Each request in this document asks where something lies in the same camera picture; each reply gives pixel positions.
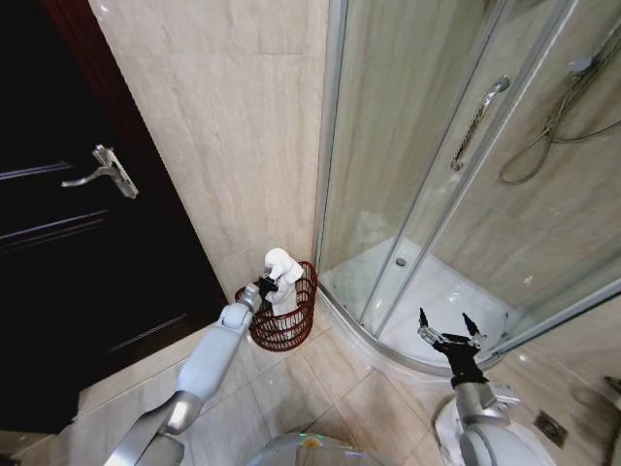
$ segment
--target tiled wall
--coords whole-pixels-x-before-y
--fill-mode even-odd
[[[327,0],[90,0],[227,297],[310,258]]]

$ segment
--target white cloth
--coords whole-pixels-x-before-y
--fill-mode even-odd
[[[278,291],[270,291],[265,299],[272,303],[274,316],[282,316],[297,308],[295,282],[302,278],[304,269],[291,256],[280,248],[265,254],[265,267],[269,268],[270,278],[278,283]]]

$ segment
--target tiled floor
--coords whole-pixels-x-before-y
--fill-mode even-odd
[[[424,398],[367,366],[317,301],[313,330],[298,349],[274,353],[243,341],[222,387],[181,436],[183,466],[244,465],[270,439],[304,429],[376,449],[395,465],[442,465]],[[23,453],[23,466],[103,464],[134,420],[173,393],[182,362],[103,404],[95,401],[125,387],[128,375],[91,390],[95,401],[82,403],[60,435]]]
[[[183,466],[244,465],[270,439],[292,430],[375,449],[396,466],[442,465],[432,424],[450,389],[408,385],[369,367],[326,313],[317,300],[309,338],[290,352],[264,351],[244,339],[222,387],[180,437]],[[74,424],[27,449],[23,466],[103,464],[135,419],[173,393],[182,360],[203,333],[93,386]],[[619,412],[535,344],[513,351],[487,376],[515,388],[523,404],[511,418],[530,427],[557,464],[602,464]],[[539,410],[570,431],[564,449],[533,427]]]

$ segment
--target dark door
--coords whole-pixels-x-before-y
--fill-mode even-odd
[[[57,431],[78,392],[214,321],[225,298],[87,2],[4,9],[0,429]],[[139,190],[61,183],[114,153]]]

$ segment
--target silver handle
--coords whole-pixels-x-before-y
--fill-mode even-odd
[[[459,146],[459,149],[453,156],[453,159],[450,161],[450,168],[456,172],[459,172],[462,168],[464,168],[464,162],[462,158],[464,157],[464,153],[466,153],[466,149],[470,145],[470,142],[473,140],[474,133],[478,129],[478,126],[481,124],[483,117],[487,113],[489,106],[492,105],[494,99],[498,94],[504,92],[508,89],[511,84],[511,80],[508,76],[502,76],[498,78],[493,84],[489,92],[485,94],[483,100],[481,100],[476,113],[474,114],[473,121],[470,123],[468,130],[466,131],[466,135],[462,140],[462,144]]]
[[[77,180],[71,180],[68,182],[62,182],[62,187],[76,187],[83,186],[92,182],[96,178],[108,176],[113,179],[114,184],[123,194],[123,196],[130,199],[136,199],[138,195],[138,188],[134,185],[127,172],[123,169],[114,151],[104,146],[98,145],[92,152],[93,156],[99,161],[101,167],[97,168],[93,173],[86,177],[79,178]]]

